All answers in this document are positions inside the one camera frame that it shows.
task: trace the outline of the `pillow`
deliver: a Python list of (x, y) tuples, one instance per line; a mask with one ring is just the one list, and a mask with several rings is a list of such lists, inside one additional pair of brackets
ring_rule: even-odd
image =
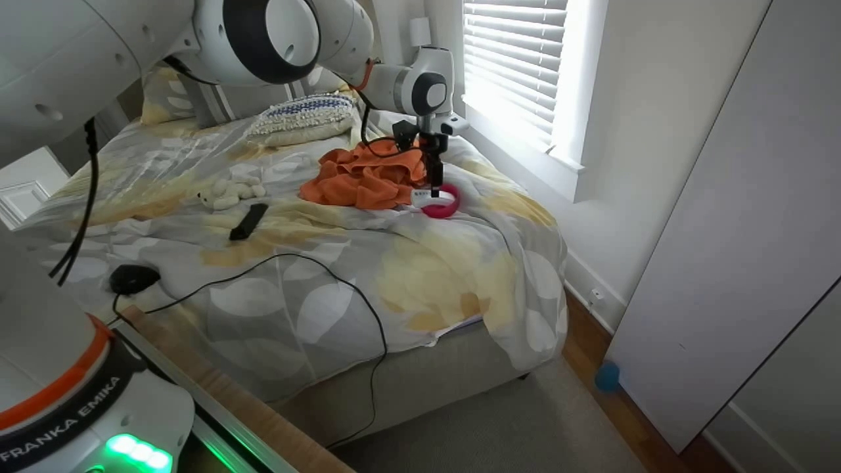
[(188, 93), (175, 67), (158, 66), (150, 76), (145, 76), (141, 91), (141, 126), (195, 117)]
[(359, 137), (359, 111), (351, 96), (324, 93), (278, 101), (254, 117), (244, 139), (232, 150), (232, 158), (248, 159), (259, 153), (340, 134), (349, 137), (349, 147)]

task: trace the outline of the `wooden floor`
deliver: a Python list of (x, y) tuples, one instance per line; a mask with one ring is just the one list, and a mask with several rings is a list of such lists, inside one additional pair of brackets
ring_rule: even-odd
[(682, 455), (675, 455), (643, 413), (630, 401), (627, 394), (601, 394), (594, 385), (597, 368), (606, 351), (610, 334), (597, 323), (597, 318), (572, 297), (571, 302), (571, 336), (562, 350), (564, 360), (572, 365), (583, 385), (597, 397), (606, 417), (625, 435), (639, 459), (654, 473), (702, 469), (702, 473), (731, 473), (732, 468), (721, 456), (721, 452), (706, 442), (690, 442)]

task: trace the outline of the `gray bed skirt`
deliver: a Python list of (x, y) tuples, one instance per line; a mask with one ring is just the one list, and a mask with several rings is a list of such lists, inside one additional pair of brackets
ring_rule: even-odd
[[(371, 368), (374, 361), (351, 368), (273, 407), (315, 442), (333, 444), (374, 415)], [(359, 435), (475, 397), (518, 376), (523, 372), (509, 365), (484, 323), (462, 325), (437, 347), (392, 355), (376, 368), (376, 423)]]

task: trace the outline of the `mattress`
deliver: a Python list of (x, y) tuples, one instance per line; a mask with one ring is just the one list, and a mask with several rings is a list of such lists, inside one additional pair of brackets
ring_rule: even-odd
[[(345, 96), (215, 129), (188, 117), (124, 129), (100, 150), (96, 204), (65, 291), (103, 318), (117, 308), (161, 323), (267, 401), (383, 351), (437, 347), (464, 323), (480, 323), (512, 369), (555, 358), (564, 336), (555, 218), (460, 137), (442, 155), (462, 197), (446, 221), (300, 200), (317, 159), (355, 147), (357, 129)], [(86, 180), (82, 168), (16, 231), (45, 267), (74, 235)], [(267, 204), (259, 226), (229, 241), (251, 202)], [(116, 300), (108, 276), (124, 262), (162, 277)]]

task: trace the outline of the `orange garment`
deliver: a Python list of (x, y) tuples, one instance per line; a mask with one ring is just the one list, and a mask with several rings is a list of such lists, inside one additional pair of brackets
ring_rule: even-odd
[(371, 147), (376, 155), (366, 145), (325, 153), (317, 175), (300, 188), (300, 197), (363, 210), (409, 204), (413, 188), (426, 178), (421, 150), (400, 153), (392, 139)]

